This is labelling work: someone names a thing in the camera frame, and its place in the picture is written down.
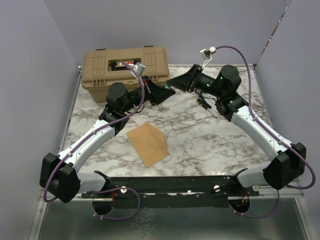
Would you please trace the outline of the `brown paper envelope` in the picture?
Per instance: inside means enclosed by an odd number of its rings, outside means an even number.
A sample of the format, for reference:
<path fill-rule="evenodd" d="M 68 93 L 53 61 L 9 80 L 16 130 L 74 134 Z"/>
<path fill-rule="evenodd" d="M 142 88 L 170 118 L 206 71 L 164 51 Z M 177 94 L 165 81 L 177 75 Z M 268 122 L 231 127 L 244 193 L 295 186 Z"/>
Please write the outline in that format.
<path fill-rule="evenodd" d="M 168 156 L 165 135 L 146 122 L 126 133 L 145 168 Z"/>

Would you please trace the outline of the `black yellow screwdriver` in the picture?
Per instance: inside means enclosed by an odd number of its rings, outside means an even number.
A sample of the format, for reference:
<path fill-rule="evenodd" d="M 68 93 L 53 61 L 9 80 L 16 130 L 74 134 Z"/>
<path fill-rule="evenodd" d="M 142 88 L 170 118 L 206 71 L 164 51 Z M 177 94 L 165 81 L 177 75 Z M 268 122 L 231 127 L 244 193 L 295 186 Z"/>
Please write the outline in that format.
<path fill-rule="evenodd" d="M 202 100 L 201 98 L 198 98 L 197 103 L 203 107 L 207 112 L 209 112 L 214 118 L 217 118 L 211 111 L 211 107 L 208 105 L 208 103 L 204 100 Z"/>

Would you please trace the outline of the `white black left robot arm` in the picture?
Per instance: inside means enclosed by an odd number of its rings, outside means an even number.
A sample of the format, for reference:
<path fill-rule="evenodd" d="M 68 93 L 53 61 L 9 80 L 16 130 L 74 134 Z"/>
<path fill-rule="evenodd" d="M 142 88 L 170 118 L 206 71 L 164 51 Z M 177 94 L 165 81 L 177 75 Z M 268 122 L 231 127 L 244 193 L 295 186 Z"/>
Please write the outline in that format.
<path fill-rule="evenodd" d="M 107 104 L 94 125 L 72 146 L 58 154 L 48 153 L 42 160 L 39 184 L 43 187 L 43 199 L 49 203 L 47 194 L 63 203 L 70 202 L 77 194 L 94 192 L 106 197 L 111 190 L 110 178 L 96 170 L 80 173 L 90 156 L 105 142 L 115 137 L 127 124 L 129 118 L 138 112 L 144 102 L 156 106 L 176 92 L 153 83 L 147 76 L 140 87 L 128 91 L 121 82 L 108 88 Z"/>

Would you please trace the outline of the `blue handled pliers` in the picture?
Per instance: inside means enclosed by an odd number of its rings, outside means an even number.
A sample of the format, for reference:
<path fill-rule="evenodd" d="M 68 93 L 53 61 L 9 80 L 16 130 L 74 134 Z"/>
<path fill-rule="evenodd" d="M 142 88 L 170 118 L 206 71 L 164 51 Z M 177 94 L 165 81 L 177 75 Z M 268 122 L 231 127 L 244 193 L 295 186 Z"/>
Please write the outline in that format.
<path fill-rule="evenodd" d="M 203 94 L 202 94 L 201 92 L 197 92 L 197 94 L 198 94 L 198 96 L 199 96 L 200 98 L 204 98 L 204 99 L 206 99 L 206 97 L 204 97 L 204 96 L 203 96 Z"/>

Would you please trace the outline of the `tan plastic tool case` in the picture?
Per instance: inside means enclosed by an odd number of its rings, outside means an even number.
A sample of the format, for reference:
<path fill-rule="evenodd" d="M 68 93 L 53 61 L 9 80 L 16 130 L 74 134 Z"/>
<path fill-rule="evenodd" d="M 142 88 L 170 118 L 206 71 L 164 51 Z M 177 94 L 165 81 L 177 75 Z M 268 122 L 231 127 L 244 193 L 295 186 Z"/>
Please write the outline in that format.
<path fill-rule="evenodd" d="M 81 85 L 95 102 L 105 102 L 109 87 L 114 83 L 123 83 L 128 91 L 140 87 L 138 80 L 123 62 L 142 63 L 145 66 L 143 75 L 161 86 L 164 86 L 170 77 L 167 51 L 164 46 L 102 48 L 87 51 L 84 56 Z"/>

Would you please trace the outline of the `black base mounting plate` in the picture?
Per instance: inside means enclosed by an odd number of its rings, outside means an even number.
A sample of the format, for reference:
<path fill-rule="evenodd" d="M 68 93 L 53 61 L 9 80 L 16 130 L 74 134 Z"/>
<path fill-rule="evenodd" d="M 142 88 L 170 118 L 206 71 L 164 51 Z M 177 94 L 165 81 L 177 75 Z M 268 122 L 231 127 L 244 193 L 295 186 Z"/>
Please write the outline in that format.
<path fill-rule="evenodd" d="M 94 202 L 114 200 L 117 208 L 134 208 L 138 200 L 142 208 L 227 208 L 228 198 L 259 195 L 251 187 L 242 187 L 232 175 L 112 177 L 104 189 L 113 189 L 115 195 L 88 192 L 81 196 Z"/>

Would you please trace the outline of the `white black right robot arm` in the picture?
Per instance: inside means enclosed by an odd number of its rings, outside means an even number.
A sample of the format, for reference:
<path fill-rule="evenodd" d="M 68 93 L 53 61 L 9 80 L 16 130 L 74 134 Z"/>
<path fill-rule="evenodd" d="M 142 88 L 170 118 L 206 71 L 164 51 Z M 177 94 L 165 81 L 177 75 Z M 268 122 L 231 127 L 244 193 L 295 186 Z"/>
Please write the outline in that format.
<path fill-rule="evenodd" d="M 305 164 L 296 154 L 305 157 L 307 149 L 300 142 L 293 144 L 282 137 L 249 110 L 248 102 L 237 92 L 241 82 L 235 66 L 224 65 L 217 77 L 212 78 L 194 64 L 186 73 L 169 79 L 166 84 L 183 92 L 199 90 L 216 97 L 218 113 L 242 129 L 270 160 L 268 166 L 239 173 L 229 184 L 234 195 L 240 196 L 252 186 L 271 186 L 280 190 L 304 173 Z"/>

